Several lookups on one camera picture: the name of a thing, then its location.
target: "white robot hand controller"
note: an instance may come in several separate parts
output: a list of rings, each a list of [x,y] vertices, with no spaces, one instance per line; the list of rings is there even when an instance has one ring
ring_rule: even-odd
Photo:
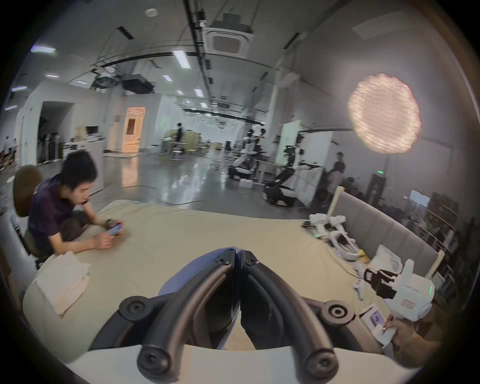
[[[401,274],[367,268],[364,280],[386,299],[394,318],[415,322],[425,317],[432,308],[435,286],[429,279],[413,273],[413,260],[408,259]],[[373,336],[385,347],[392,340],[397,329],[384,329],[378,324],[372,331]]]

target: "smartphone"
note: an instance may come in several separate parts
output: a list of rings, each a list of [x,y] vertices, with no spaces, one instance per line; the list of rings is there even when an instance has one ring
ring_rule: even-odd
[[[107,233],[112,236],[117,236],[121,230],[121,223],[117,224],[116,226],[110,228]]]

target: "man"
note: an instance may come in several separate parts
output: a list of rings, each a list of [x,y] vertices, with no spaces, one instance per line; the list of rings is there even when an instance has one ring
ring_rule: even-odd
[[[12,142],[9,137],[5,137],[5,143],[3,143],[3,157],[7,157],[12,151]]]
[[[339,171],[340,173],[345,172],[345,163],[343,162],[343,152],[337,152],[336,154],[337,161],[333,164],[332,171]]]
[[[59,174],[37,186],[30,205],[28,231],[41,254],[78,253],[112,246],[113,236],[105,231],[83,241],[73,241],[88,224],[110,229],[121,223],[119,220],[102,220],[93,211],[88,195],[95,179],[92,158],[86,151],[77,151],[68,155]],[[73,210],[77,205],[83,210]]]
[[[177,124],[177,143],[180,143],[183,137],[183,128],[181,123]]]

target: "doorway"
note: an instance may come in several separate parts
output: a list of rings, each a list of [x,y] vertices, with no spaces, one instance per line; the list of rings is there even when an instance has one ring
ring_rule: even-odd
[[[123,127],[123,153],[136,153],[140,145],[142,136],[142,126],[144,123],[145,107],[128,108]]]
[[[71,141],[73,135],[73,105],[62,101],[43,102],[38,120],[37,164],[63,157],[63,143]]]

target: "brown chair back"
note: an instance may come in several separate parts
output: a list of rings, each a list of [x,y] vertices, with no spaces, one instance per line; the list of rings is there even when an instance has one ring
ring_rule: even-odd
[[[42,174],[34,165],[24,165],[18,168],[13,180],[13,204],[18,216],[28,216],[33,192],[41,181]]]

